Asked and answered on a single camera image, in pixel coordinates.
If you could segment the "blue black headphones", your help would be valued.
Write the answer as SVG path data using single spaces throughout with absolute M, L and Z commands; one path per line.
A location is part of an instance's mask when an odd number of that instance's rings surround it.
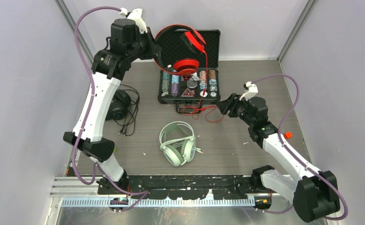
M 131 97 L 125 90 L 117 90 L 106 114 L 106 120 L 125 118 L 131 106 Z

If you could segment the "mint green headphones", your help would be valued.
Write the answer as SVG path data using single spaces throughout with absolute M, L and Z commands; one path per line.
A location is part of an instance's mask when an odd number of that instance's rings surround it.
M 167 136 L 174 131 L 181 131 L 185 137 L 168 140 Z M 160 150 L 168 162 L 179 167 L 191 162 L 195 153 L 202 153 L 196 146 L 196 137 L 192 126 L 183 121 L 171 122 L 163 127 L 159 135 Z

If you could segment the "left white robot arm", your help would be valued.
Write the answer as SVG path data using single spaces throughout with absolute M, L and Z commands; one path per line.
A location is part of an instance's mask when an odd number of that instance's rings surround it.
M 116 19 L 111 25 L 109 48 L 98 51 L 88 74 L 91 86 L 81 116 L 63 140 L 90 157 L 107 175 L 116 194 L 127 190 L 125 170 L 115 156 L 115 143 L 103 137 L 106 115 L 124 75 L 136 59 L 153 59 L 159 52 L 151 31 L 141 18 Z

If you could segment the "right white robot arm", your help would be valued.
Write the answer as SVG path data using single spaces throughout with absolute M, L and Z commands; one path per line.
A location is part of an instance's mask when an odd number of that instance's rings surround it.
M 232 93 L 217 107 L 221 114 L 240 118 L 248 125 L 250 138 L 272 155 L 289 174 L 280 174 L 267 165 L 253 170 L 252 188 L 257 192 L 271 189 L 294 208 L 304 222 L 326 218 L 341 209 L 337 179 L 331 171 L 321 171 L 305 160 L 268 119 L 268 107 L 261 97 L 241 100 Z

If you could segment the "red headphones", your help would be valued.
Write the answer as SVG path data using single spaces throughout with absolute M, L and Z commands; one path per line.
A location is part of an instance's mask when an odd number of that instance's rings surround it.
M 182 40 L 189 50 L 196 55 L 205 55 L 205 68 L 208 69 L 208 55 L 205 50 L 206 41 L 202 35 L 194 28 L 184 24 L 171 24 L 162 28 L 155 37 L 155 41 L 158 41 L 162 35 L 174 32 L 175 30 L 186 30 L 182 35 Z M 188 76 L 192 75 L 199 68 L 199 61 L 197 59 L 181 59 L 177 60 L 173 64 L 175 72 L 170 72 L 171 75 Z

